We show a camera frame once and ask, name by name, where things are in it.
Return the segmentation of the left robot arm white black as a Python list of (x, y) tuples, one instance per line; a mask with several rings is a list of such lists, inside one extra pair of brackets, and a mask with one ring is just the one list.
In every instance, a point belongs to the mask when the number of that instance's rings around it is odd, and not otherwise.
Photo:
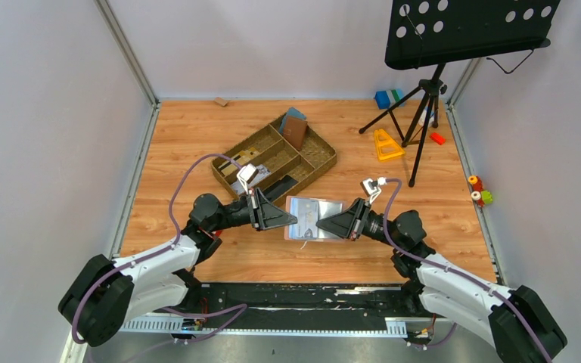
[(171, 240), (117, 260), (93, 256), (60, 300), (58, 311), (70, 323), (73, 340), (92, 347), (106, 343), (127, 321), (154, 310), (177, 306), (193, 312), (202, 294), (191, 271), (221, 245), (216, 231), (242, 225), (265, 231), (295, 223), (296, 216), (269, 201), (259, 188), (230, 204), (202, 194), (186, 226)]

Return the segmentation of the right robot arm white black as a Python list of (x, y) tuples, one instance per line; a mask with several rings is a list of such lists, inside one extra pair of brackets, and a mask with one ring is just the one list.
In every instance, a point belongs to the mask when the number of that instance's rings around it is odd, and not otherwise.
[(503, 362), (550, 362), (567, 337), (539, 294), (488, 282), (452, 264), (426, 245), (419, 213), (409, 210), (389, 220), (361, 198), (317, 226), (338, 237), (366, 236), (393, 248), (391, 258), (409, 288), (402, 305), (410, 315), (426, 310), (442, 315), (491, 345)]

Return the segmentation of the white patterned card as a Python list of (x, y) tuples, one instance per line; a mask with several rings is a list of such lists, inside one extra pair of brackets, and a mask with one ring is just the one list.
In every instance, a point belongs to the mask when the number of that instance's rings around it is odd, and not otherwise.
[[(269, 169), (264, 165), (258, 165), (257, 167), (257, 174), (255, 174), (254, 178), (248, 182), (248, 186), (250, 188), (254, 188), (257, 184), (259, 184), (264, 178), (271, 174)], [(235, 182), (231, 183), (231, 189), (237, 194), (241, 195), (245, 193), (243, 185), (236, 180)]]

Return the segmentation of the black card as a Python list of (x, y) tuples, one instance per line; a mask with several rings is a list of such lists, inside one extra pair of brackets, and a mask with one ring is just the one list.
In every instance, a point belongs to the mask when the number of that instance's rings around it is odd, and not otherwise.
[(297, 180), (290, 175), (285, 175), (264, 190), (266, 198), (272, 202), (280, 198), (297, 184)]

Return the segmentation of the white VIP card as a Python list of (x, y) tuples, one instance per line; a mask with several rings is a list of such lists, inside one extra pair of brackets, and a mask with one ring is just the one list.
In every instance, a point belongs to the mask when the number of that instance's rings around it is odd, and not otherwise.
[(293, 240), (312, 240), (318, 237), (318, 201), (292, 197), (290, 214), (297, 217), (297, 224), (289, 226), (289, 238)]

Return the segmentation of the pink card holder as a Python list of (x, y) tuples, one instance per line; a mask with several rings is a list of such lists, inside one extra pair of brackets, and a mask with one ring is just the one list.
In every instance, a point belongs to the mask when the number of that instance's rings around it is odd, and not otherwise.
[(343, 241), (342, 237), (317, 226), (317, 222), (343, 212), (343, 208), (342, 200), (288, 196), (285, 209), (297, 222), (284, 228), (284, 239), (302, 242)]

